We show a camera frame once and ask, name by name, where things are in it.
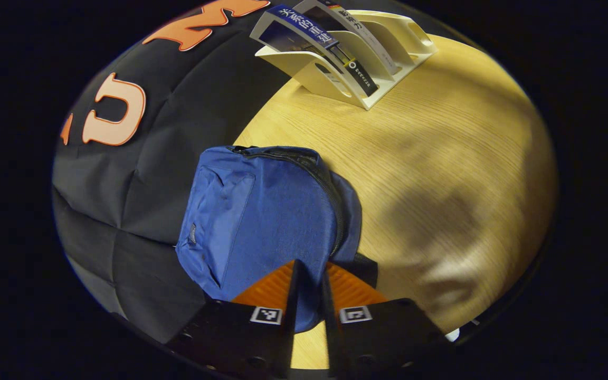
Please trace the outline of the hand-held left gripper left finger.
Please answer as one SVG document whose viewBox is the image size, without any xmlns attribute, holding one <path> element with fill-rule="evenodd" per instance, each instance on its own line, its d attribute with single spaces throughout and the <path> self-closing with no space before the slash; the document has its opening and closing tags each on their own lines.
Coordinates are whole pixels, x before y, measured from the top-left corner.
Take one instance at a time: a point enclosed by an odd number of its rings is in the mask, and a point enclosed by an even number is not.
<svg viewBox="0 0 608 380">
<path fill-rule="evenodd" d="M 232 301 L 208 301 L 166 348 L 221 379 L 287 379 L 303 270 L 293 260 Z"/>
</svg>

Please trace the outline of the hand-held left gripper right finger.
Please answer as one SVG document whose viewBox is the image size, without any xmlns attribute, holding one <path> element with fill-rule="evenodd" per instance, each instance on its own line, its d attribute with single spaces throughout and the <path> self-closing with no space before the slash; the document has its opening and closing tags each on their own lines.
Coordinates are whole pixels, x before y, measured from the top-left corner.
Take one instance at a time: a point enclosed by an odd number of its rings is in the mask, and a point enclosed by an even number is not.
<svg viewBox="0 0 608 380">
<path fill-rule="evenodd" d="M 340 265 L 321 282 L 329 370 L 337 379 L 423 379 L 454 344 L 410 298 L 389 300 Z"/>
</svg>

